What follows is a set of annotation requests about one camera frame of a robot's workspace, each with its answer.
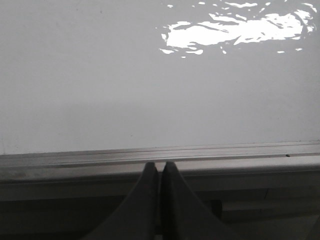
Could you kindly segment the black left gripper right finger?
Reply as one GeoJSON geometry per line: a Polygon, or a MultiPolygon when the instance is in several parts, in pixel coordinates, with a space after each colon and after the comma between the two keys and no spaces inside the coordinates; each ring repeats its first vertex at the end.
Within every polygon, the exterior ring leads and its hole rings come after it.
{"type": "Polygon", "coordinates": [[[222,202],[207,207],[190,189],[174,162],[167,162],[160,184],[160,215],[164,240],[239,240],[221,221],[222,202]]]}

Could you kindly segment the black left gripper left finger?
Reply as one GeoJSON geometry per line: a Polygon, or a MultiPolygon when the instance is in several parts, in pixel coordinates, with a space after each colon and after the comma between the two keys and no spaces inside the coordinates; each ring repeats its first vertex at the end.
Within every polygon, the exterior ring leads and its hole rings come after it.
{"type": "Polygon", "coordinates": [[[153,240],[158,206],[158,171],[145,164],[137,183],[119,207],[83,240],[153,240]]]}

